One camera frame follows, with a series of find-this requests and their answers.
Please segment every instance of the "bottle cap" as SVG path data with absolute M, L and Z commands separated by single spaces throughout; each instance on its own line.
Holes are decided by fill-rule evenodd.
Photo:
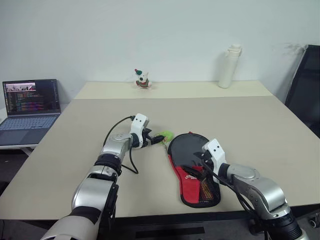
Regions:
M 230 57 L 239 57 L 241 55 L 241 52 L 242 52 L 242 47 L 240 44 L 232 44 L 228 48 L 227 55 Z

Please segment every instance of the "laptop trackpad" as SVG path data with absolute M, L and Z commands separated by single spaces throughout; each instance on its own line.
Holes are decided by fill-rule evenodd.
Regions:
M 28 132 L 28 130 L 4 131 L 0 135 L 0 143 L 5 143 L 8 145 L 18 144 Z

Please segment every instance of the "laptop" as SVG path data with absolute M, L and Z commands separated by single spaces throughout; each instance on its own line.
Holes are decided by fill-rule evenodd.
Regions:
M 0 146 L 38 144 L 61 114 L 56 79 L 4 81 Z

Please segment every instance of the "printed logo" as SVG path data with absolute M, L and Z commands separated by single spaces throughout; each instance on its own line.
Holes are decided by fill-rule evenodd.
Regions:
M 185 178 L 185 179 L 197 179 L 196 177 L 191 176 L 191 175 L 187 175 L 187 176 L 185 176 L 184 178 Z

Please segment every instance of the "white water bottle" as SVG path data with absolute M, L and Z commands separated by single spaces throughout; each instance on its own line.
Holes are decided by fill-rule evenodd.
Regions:
M 228 52 L 223 63 L 222 74 L 218 83 L 220 88 L 227 89 L 230 87 L 241 51 L 242 48 L 239 44 L 232 44 L 231 47 L 228 48 Z

